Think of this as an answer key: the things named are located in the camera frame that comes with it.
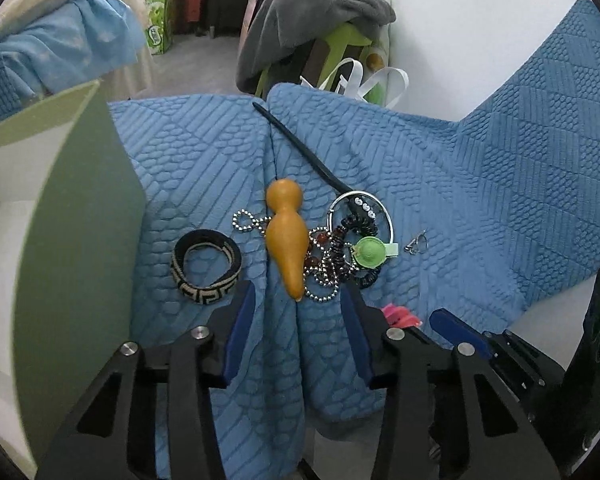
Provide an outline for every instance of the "metal bead chain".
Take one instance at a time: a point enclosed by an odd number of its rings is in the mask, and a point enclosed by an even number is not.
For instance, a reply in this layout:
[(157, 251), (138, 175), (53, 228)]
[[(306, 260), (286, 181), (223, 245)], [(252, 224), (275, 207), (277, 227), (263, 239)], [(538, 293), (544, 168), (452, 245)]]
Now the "metal bead chain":
[[(246, 216), (250, 222), (248, 224), (240, 224), (240, 217)], [(241, 233), (248, 233), (249, 231), (253, 231), (257, 229), (260, 231), (260, 234), (264, 238), (264, 233), (267, 229), (267, 225), (271, 222), (271, 216), (263, 216), (262, 218), (256, 218), (251, 213), (249, 213), (246, 209), (240, 209), (237, 213), (234, 213), (234, 218), (232, 221), (232, 225), (234, 229)]]
[[(243, 216), (246, 216), (249, 219), (248, 224), (240, 223), (240, 220), (242, 219)], [(241, 232), (241, 233), (248, 233), (250, 231), (253, 231), (254, 229), (257, 229), (260, 232), (260, 234), (262, 235), (262, 237), (264, 238), (265, 232), (267, 229), (267, 225), (269, 224), (269, 222), (271, 222), (271, 219), (272, 219), (271, 216), (263, 216), (262, 218), (256, 218), (253, 214), (248, 212), (246, 209), (240, 209), (240, 211), (234, 213), (234, 216), (232, 219), (232, 226), (234, 229), (236, 229), (238, 232)], [(327, 301), (333, 300), (338, 295), (338, 292), (340, 290), (340, 287), (338, 285), (338, 279), (336, 278), (335, 269), (333, 267), (333, 262), (331, 261), (331, 255), (330, 255), (331, 251), (330, 251), (329, 245), (327, 244), (325, 247), (323, 247), (318, 242), (318, 240), (316, 238), (314, 238), (314, 235), (320, 234), (321, 232), (325, 232), (328, 234), (327, 227), (321, 226), (321, 227), (311, 229), (309, 231), (309, 238), (311, 239), (313, 247), (316, 247), (322, 251), (322, 257), (319, 258), (320, 262), (318, 263), (317, 267), (305, 268), (302, 273), (302, 275), (305, 278), (305, 282), (308, 277), (312, 276), (314, 278), (314, 280), (316, 281), (316, 283), (318, 285), (320, 285), (321, 287), (332, 289), (329, 294), (327, 294), (325, 296), (318, 296), (317, 294), (312, 293), (309, 290), (309, 288), (305, 285), (304, 286), (304, 295), (306, 297), (308, 297), (310, 300), (316, 301), (317, 303), (325, 303)], [(349, 253), (350, 253), (351, 248), (353, 247), (353, 244), (346, 242), (345, 245), (349, 249)], [(353, 257), (350, 258), (350, 262), (345, 261), (345, 264), (347, 266), (349, 266), (352, 270), (355, 270), (355, 271), (360, 270), (358, 268), (358, 266), (356, 265)]]

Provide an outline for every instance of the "orange gourd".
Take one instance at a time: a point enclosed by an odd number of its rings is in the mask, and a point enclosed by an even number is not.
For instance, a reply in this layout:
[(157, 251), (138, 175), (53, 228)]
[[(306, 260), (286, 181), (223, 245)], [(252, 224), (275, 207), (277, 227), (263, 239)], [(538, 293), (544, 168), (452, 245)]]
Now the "orange gourd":
[(304, 258), (309, 248), (309, 231), (298, 210), (302, 190), (293, 180), (281, 178), (267, 189), (267, 206), (275, 213), (266, 231), (269, 254), (278, 264), (288, 294), (296, 301), (304, 294)]

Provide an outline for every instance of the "green cardboard box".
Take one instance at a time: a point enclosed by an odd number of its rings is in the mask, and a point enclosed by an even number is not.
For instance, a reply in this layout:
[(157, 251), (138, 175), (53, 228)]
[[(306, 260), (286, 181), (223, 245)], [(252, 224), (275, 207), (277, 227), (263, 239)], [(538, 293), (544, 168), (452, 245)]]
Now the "green cardboard box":
[(175, 21), (174, 0), (146, 0), (149, 22), (145, 31), (146, 41), (152, 54), (164, 54), (171, 46)]
[(0, 443), (28, 478), (129, 337), (146, 199), (99, 87), (0, 122)]

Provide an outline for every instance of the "jewelry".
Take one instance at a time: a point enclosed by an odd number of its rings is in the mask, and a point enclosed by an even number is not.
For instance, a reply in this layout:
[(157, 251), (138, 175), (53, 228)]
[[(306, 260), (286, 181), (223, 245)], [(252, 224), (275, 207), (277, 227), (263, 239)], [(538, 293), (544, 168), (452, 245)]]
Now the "jewelry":
[(416, 237), (405, 245), (404, 250), (415, 256), (424, 253), (429, 249), (429, 240), (427, 239), (427, 230), (419, 232)]
[(353, 195), (362, 195), (362, 196), (366, 196), (368, 198), (370, 198), (371, 200), (373, 200), (374, 202), (376, 202), (379, 206), (380, 209), (382, 209), (382, 212), (384, 213), (384, 216), (386, 216), (386, 221), (389, 224), (389, 244), (393, 244), (394, 243), (394, 224), (393, 222), (391, 222), (391, 217), (389, 216), (389, 212), (386, 210), (386, 208), (384, 207), (384, 204), (382, 204), (382, 202), (380, 202), (380, 200), (378, 198), (376, 198), (374, 195), (372, 195), (369, 192), (366, 191), (347, 191), (346, 193), (341, 194), (339, 197), (337, 197), (336, 200), (334, 200), (331, 203), (331, 206), (329, 208), (329, 210), (327, 211), (327, 229), (329, 230), (329, 232), (333, 232), (333, 214), (335, 213), (336, 209), (335, 207), (344, 199), (353, 196)]
[[(184, 260), (190, 250), (213, 247), (223, 252), (229, 260), (229, 270), (209, 286), (196, 287), (187, 281)], [(238, 281), (242, 267), (242, 253), (231, 238), (209, 229), (198, 229), (185, 234), (176, 242), (171, 252), (171, 274), (180, 292), (196, 303), (209, 304), (222, 298)]]
[[(240, 224), (240, 217), (246, 216), (250, 223), (242, 225)], [(249, 231), (253, 231), (257, 229), (260, 231), (260, 234), (264, 238), (264, 233), (267, 229), (267, 225), (271, 222), (273, 216), (263, 216), (262, 218), (255, 218), (251, 213), (249, 213), (246, 209), (240, 209), (237, 213), (234, 213), (234, 218), (232, 221), (232, 225), (234, 229), (237, 229), (241, 233), (248, 233)]]
[[(355, 196), (353, 202), (359, 209), (355, 214), (345, 217), (340, 225), (334, 229), (333, 214), (335, 213), (335, 207), (342, 200), (351, 196)], [(371, 206), (361, 198), (361, 196), (377, 203), (386, 216), (389, 224), (390, 240), (388, 244), (383, 244), (380, 240), (375, 238), (378, 234), (378, 227), (375, 223), (376, 213), (371, 209)], [(249, 223), (241, 223), (242, 217), (247, 217)], [(271, 216), (256, 218), (246, 209), (240, 209), (240, 211), (234, 213), (232, 225), (234, 229), (241, 233), (257, 229), (260, 234), (265, 237), (267, 224), (270, 222), (271, 218)], [(366, 273), (363, 276), (356, 276), (357, 272), (363, 270), (362, 266), (356, 261), (356, 248), (358, 248), (358, 246), (362, 247), (362, 244), (359, 242), (354, 245), (350, 242), (346, 242), (344, 238), (349, 231), (360, 234), (363, 237), (362, 241), (366, 240), (367, 248), (369, 247), (368, 242), (370, 238), (375, 240), (376, 244), (380, 244), (381, 246), (382, 257), (380, 258), (380, 264), (377, 264), (373, 268), (365, 266)], [(311, 229), (309, 231), (309, 240), (309, 250), (304, 259), (304, 271), (302, 273), (305, 280), (304, 295), (310, 300), (317, 301), (318, 303), (331, 301), (335, 298), (338, 295), (339, 282), (348, 279), (355, 280), (359, 288), (367, 288), (373, 285), (378, 279), (381, 269), (380, 265), (385, 257), (397, 256), (398, 250), (397, 244), (394, 244), (394, 225), (389, 216), (389, 212), (380, 200), (366, 191), (349, 191), (337, 197), (328, 209), (327, 225)], [(367, 256), (366, 259), (368, 261), (378, 260), (377, 254), (365, 254), (365, 256)], [(307, 287), (308, 278), (313, 278), (315, 282), (323, 288), (331, 289), (330, 292), (324, 296), (318, 296), (317, 294), (312, 293)]]

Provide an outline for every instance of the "white tote bag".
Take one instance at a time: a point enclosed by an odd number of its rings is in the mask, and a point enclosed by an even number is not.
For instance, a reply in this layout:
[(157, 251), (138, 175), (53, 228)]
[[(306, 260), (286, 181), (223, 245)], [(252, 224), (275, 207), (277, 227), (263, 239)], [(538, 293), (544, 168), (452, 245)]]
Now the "white tote bag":
[[(352, 57), (347, 57), (343, 59), (336, 65), (336, 68), (329, 74), (327, 79), (318, 87), (318, 90), (326, 90), (327, 84), (331, 80), (331, 77), (338, 72), (338, 69), (346, 65), (348, 63), (353, 63), (353, 69), (351, 70), (351, 74), (349, 75), (349, 79), (346, 79), (344, 76), (340, 76), (340, 81), (338, 81), (338, 86), (335, 89), (336, 94), (344, 95), (344, 97), (350, 97), (352, 99), (356, 99), (358, 101), (364, 101), (365, 95), (376, 85), (376, 83), (382, 81), (382, 78), (388, 77), (392, 73), (396, 73), (400, 76), (403, 83), (402, 91), (389, 102), (389, 104), (385, 105), (385, 108), (389, 110), (393, 110), (395, 105), (397, 105), (404, 95), (407, 92), (407, 88), (409, 87), (409, 76), (407, 73), (400, 69), (395, 68), (393, 66), (386, 66), (381, 68), (377, 72), (375, 72), (369, 79), (367, 79), (364, 83), (362, 82), (363, 68), (362, 63), (360, 63), (357, 59), (353, 59)], [(309, 86), (313, 88), (311, 83), (309, 83), (304, 77), (300, 78), (301, 86)]]

